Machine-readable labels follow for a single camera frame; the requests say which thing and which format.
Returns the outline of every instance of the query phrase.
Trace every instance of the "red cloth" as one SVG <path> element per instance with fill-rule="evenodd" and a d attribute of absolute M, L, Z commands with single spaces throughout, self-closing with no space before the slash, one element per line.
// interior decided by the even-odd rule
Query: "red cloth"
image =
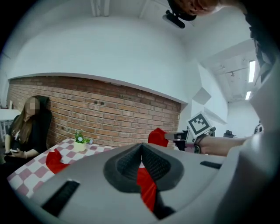
<path fill-rule="evenodd" d="M 168 140 L 165 139 L 165 134 L 166 132 L 157 128 L 149 134 L 148 143 L 167 147 Z M 141 187 L 141 198 L 143 202 L 151 211 L 154 211 L 157 186 L 146 168 L 138 169 L 137 184 Z"/>
<path fill-rule="evenodd" d="M 47 167 L 50 169 L 50 171 L 53 172 L 54 174 L 59 173 L 64 168 L 70 165 L 70 164 L 64 164 L 60 162 L 61 158 L 62 156 L 57 149 L 55 149 L 54 152 L 49 152 L 47 155 L 47 159 L 45 163 Z"/>

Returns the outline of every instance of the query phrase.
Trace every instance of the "pink and white checkered tablecloth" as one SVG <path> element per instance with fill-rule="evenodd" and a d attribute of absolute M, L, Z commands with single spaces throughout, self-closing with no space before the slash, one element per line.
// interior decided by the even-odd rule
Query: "pink and white checkered tablecloth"
<path fill-rule="evenodd" d="M 87 144 L 87 149 L 85 151 L 76 153 L 72 150 L 73 148 L 74 140 L 65 139 L 12 173 L 7 178 L 9 184 L 18 193 L 31 197 L 37 188 L 55 175 L 46 166 L 47 154 L 50 151 L 57 149 L 62 155 L 61 162 L 72 164 L 85 156 L 91 156 L 113 149 L 111 146 Z"/>

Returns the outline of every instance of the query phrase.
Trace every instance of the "long hair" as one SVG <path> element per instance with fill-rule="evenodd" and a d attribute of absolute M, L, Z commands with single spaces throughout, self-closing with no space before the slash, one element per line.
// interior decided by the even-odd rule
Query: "long hair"
<path fill-rule="evenodd" d="M 15 120 L 15 122 L 12 126 L 11 135 L 14 138 L 15 135 L 18 133 L 18 131 L 20 131 L 19 132 L 19 139 L 20 139 L 21 144 L 28 141 L 28 138 L 29 138 L 30 133 L 32 131 L 33 121 L 36 118 L 36 114 L 39 112 L 38 110 L 36 110 L 36 114 L 31 116 L 28 121 L 24 122 L 24 118 L 26 117 L 26 106 L 27 106 L 28 103 L 30 103 L 30 101 L 32 99 L 35 99 L 36 104 L 38 104 L 38 105 L 40 104 L 40 102 L 37 98 L 35 98 L 35 97 L 28 98 L 27 101 L 25 102 L 25 105 L 23 107 L 23 110 L 22 110 L 21 114 L 17 117 L 17 119 Z"/>

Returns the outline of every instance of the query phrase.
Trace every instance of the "smartphone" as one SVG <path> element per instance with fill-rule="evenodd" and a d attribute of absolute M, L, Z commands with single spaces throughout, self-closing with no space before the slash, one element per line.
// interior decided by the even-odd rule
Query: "smartphone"
<path fill-rule="evenodd" d="M 18 151 L 17 151 L 17 150 L 15 150 L 15 149 L 10 149 L 10 152 L 13 152 L 13 153 L 18 153 Z"/>

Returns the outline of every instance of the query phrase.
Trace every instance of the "white pot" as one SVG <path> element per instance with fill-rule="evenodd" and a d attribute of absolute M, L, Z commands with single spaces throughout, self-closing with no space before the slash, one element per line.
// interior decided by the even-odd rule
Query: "white pot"
<path fill-rule="evenodd" d="M 74 142 L 74 151 L 75 152 L 83 152 L 86 150 L 86 148 L 87 148 L 86 143 Z"/>

